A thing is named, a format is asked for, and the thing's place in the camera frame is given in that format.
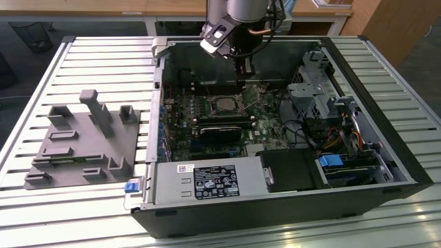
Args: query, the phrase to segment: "blue latch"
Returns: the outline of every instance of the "blue latch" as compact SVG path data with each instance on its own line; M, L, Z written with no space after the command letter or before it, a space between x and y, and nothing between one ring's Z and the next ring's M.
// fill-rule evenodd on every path
M323 155L321 158L318 158L318 161L322 167L343 165L339 155Z
M128 182L124 187L125 193L136 193L138 192L138 182Z

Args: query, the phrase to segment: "black cable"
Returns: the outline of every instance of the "black cable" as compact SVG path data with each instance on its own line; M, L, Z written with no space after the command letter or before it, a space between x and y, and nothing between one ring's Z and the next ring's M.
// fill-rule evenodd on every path
M282 97L284 97L284 94L285 94L285 91L286 88L282 88L280 91L278 91L278 100L277 100L277 105L276 105L276 108L277 108L277 116L278 116L278 120L282 122L282 118L280 117L280 107L282 105Z
M280 16L280 21L278 21L277 25L270 28L272 31L276 31L284 23L284 14L285 14L284 1L278 0L278 3L280 3L280 9L282 11L282 15Z
M297 142L297 137L300 137L301 135L298 134L298 131L302 130L302 128L298 128L296 131L294 131L294 142L290 142L289 145L293 145L293 148L296 149L296 146L298 144L308 144L310 145L310 143L308 141L305 142Z
M273 11L274 11L274 19L277 20L277 8L276 8L276 1L277 0L273 0ZM282 10L282 13L285 13L285 7L284 7L284 2L282 0L278 0L278 3L280 3L280 8ZM252 55L254 55L256 53L258 53L270 43L273 37L274 37L274 30L277 30L280 28L280 26L282 25L282 22L284 22L284 14L282 16L280 17L280 22L277 23L277 25L274 27L270 28L270 35L269 35L269 38L266 40L266 42L264 44L261 44L258 47L256 47L253 49L253 51L250 51L249 53L245 53L245 54L238 54L238 55L230 55L229 57L230 58L246 58Z
M305 136L302 136L301 134L298 134L298 131L301 130L301 128L300 128L297 131L294 131L294 130L292 130L290 128L288 128L286 126L284 126L284 127L285 127L286 131L289 131L289 132L293 133L296 136L298 136L300 138L302 138L302 139L305 140L305 142L308 142L308 144L310 144L308 138L306 138Z

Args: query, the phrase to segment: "warning label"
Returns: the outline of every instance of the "warning label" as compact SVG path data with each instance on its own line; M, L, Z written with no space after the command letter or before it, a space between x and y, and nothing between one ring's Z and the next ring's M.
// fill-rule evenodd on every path
M240 196L234 165L194 168L193 174L196 199Z

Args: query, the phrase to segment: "white label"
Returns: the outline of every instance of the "white label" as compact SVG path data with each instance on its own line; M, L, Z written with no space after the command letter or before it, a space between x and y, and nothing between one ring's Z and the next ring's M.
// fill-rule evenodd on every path
M225 189L225 192L236 192L237 190L238 190L237 187L226 188L226 189Z
M193 164L178 164L177 165L177 172L193 172L194 165Z
M122 12L122 14L142 14L142 12Z

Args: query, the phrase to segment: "metal workbench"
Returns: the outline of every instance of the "metal workbench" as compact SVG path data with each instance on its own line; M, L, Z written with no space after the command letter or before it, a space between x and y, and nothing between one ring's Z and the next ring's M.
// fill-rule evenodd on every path
M152 37L77 37L64 42L0 152L0 247L425 247L441 240L441 120L369 41L333 38L434 186L362 216L154 240L124 208L124 183L26 191L24 177L46 133L52 104L86 111L82 89L109 110L141 110L134 175L145 173L153 87ZM345 94L350 94L342 81ZM132 198L130 203L140 201Z

